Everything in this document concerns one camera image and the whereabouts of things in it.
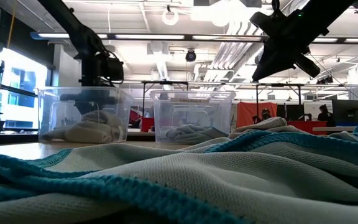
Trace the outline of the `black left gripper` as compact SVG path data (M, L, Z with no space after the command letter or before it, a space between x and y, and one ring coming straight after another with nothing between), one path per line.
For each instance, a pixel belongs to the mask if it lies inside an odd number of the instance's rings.
M116 104L118 99L109 96L114 83L119 83L118 58L87 58L81 65L81 91L62 94L60 100L75 101L81 115L99 111L100 105Z

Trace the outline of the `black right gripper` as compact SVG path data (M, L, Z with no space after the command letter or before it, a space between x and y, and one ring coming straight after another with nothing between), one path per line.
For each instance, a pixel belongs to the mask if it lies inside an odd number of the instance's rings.
M320 68L305 56L310 52L309 45L315 37L302 35L301 20L300 10L289 16L285 16L280 10L269 16L256 12L250 18L250 22L268 36L263 40L264 49L252 76L253 80L261 80L296 67L311 77L320 73Z

